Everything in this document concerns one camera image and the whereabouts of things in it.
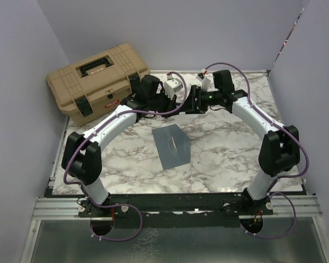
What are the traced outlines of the grey paper envelope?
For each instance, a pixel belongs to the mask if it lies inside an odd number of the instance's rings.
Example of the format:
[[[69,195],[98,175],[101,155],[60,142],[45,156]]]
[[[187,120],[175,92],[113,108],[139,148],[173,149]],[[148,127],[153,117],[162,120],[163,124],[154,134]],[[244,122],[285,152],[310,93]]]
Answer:
[[[152,130],[163,170],[172,169],[191,161],[191,140],[176,124]]]

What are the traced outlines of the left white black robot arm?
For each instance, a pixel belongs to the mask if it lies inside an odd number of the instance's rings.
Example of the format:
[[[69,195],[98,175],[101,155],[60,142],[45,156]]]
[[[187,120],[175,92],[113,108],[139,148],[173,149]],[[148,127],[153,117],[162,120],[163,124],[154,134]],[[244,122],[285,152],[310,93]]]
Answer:
[[[104,187],[102,152],[124,130],[147,115],[165,116],[175,110],[175,99],[165,93],[163,82],[145,75],[131,95],[123,99],[116,109],[94,128],[83,134],[71,133],[67,137],[61,167],[66,185],[78,185],[92,200],[91,210],[98,216],[110,210],[108,190]]]

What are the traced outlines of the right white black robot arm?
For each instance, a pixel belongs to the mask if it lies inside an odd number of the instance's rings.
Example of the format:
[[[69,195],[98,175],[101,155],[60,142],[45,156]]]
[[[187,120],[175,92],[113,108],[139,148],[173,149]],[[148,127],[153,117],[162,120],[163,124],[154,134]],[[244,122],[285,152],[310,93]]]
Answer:
[[[202,72],[197,79],[201,84],[191,86],[182,112],[203,114],[210,106],[219,105],[244,121],[262,141],[258,156],[260,171],[244,189],[241,200],[242,210],[254,214],[278,177],[300,162],[299,131],[293,125],[287,127],[274,120],[253,103],[247,92],[235,89],[229,70],[214,72],[212,79]]]

